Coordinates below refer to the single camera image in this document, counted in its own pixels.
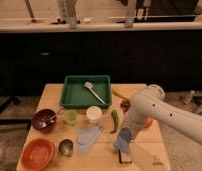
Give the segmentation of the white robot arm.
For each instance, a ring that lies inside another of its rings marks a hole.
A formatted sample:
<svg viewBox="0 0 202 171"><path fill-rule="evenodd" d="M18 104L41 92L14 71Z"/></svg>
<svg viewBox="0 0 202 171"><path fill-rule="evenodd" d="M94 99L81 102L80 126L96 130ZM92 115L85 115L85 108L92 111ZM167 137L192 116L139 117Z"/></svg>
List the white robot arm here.
<svg viewBox="0 0 202 171"><path fill-rule="evenodd" d="M130 98L130 108L124 115L122 126L135 139L150 117L202 145L202 116L169 105L164 98L164 90L156 84L137 91Z"/></svg>

